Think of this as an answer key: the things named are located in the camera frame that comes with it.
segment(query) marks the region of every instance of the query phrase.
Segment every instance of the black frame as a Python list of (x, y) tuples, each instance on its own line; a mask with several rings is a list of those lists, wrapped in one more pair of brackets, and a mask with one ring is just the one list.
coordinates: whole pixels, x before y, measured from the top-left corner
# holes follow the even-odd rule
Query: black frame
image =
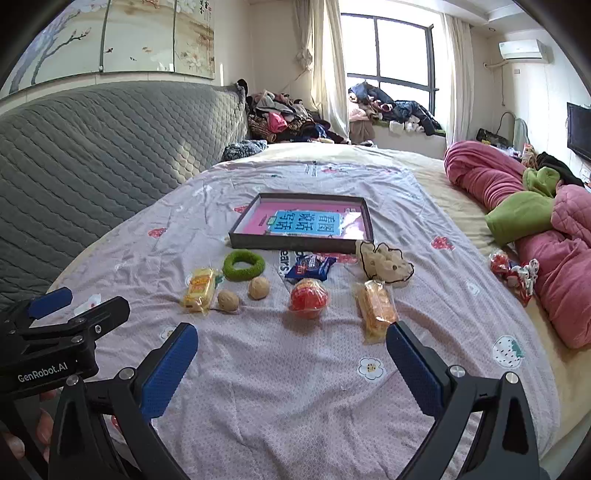
[[(432, 115), (435, 115), (435, 92), (438, 88), (435, 88), (435, 52), (433, 50), (433, 25), (424, 27), (423, 25), (417, 25), (415, 23), (405, 22), (403, 20), (396, 20), (395, 18), (379, 17), (377, 15), (363, 15), (363, 14), (341, 14), (341, 17), (357, 17), (357, 18), (369, 18), (374, 21), (375, 30), (375, 53), (376, 53), (376, 73), (377, 75), (367, 75), (362, 73), (349, 73), (347, 77), (363, 78), (365, 80), (375, 80), (376, 82), (393, 83), (394, 85), (402, 85), (405, 87), (415, 88), (417, 90), (424, 90), (429, 92), (429, 111)], [(378, 20), (384, 20), (388, 22), (402, 23), (404, 25), (410, 25), (411, 27), (421, 28), (425, 32), (426, 46), (427, 46), (427, 78), (428, 85), (422, 85), (421, 83), (408, 82), (406, 80), (393, 79), (390, 77), (382, 77), (380, 74), (380, 58), (379, 58), (379, 35), (378, 35)]]

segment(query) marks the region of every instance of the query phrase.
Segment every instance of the gray quilted headboard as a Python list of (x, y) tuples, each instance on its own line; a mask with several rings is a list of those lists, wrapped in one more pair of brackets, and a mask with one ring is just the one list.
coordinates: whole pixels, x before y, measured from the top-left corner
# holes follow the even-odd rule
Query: gray quilted headboard
[(0, 116), (0, 310), (247, 132), (242, 88), (116, 82)]

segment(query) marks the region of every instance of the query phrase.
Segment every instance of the pile of clothes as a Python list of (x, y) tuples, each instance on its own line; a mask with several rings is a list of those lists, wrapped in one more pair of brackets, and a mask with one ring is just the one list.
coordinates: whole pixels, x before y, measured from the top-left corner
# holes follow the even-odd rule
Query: pile of clothes
[(349, 101), (355, 106), (349, 110), (350, 137), (354, 144), (375, 138), (372, 124), (389, 123), (393, 133), (424, 131), (427, 135), (445, 137), (441, 125), (422, 105), (413, 100), (392, 100), (383, 90), (367, 83), (358, 83), (349, 89)]
[(255, 139), (267, 143), (324, 142), (348, 143), (330, 131), (330, 123), (313, 115), (301, 99), (268, 90), (246, 97), (248, 128)]

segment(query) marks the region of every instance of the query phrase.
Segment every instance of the green ring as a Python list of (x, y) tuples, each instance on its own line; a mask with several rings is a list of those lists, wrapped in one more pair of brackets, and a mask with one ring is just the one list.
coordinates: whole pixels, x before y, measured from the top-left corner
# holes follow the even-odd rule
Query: green ring
[[(250, 263), (248, 268), (234, 268), (237, 262)], [(250, 250), (234, 250), (223, 262), (223, 274), (231, 281), (245, 281), (258, 277), (265, 270), (265, 260)]]

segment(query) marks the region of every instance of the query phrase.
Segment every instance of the stuffed animal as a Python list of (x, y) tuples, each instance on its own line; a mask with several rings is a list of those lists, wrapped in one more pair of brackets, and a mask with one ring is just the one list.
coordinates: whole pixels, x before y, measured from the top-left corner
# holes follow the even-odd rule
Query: stuffed animal
[(414, 274), (414, 265), (404, 259), (398, 248), (391, 248), (385, 243), (376, 247), (373, 242), (357, 240), (355, 250), (369, 280), (405, 283)]

